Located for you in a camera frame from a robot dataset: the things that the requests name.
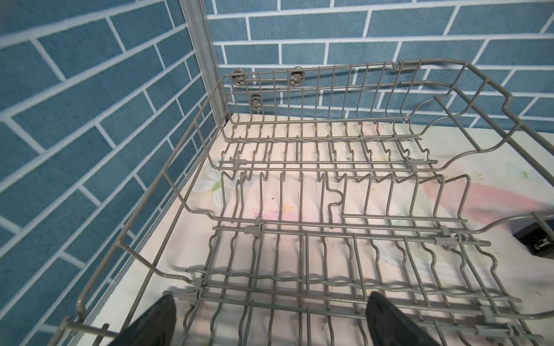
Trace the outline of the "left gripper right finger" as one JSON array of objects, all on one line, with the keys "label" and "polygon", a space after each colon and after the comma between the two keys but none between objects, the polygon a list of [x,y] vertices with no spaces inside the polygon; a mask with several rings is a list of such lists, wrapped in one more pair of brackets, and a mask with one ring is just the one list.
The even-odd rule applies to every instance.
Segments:
[{"label": "left gripper right finger", "polygon": [[365,314],[373,345],[439,346],[439,343],[379,292],[369,295]]}]

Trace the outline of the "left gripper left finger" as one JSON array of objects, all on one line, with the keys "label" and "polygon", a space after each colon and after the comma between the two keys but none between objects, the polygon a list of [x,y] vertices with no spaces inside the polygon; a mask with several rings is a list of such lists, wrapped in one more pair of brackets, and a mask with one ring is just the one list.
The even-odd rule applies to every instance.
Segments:
[{"label": "left gripper left finger", "polygon": [[175,300],[163,295],[135,322],[122,331],[109,346],[170,345],[177,321]]}]

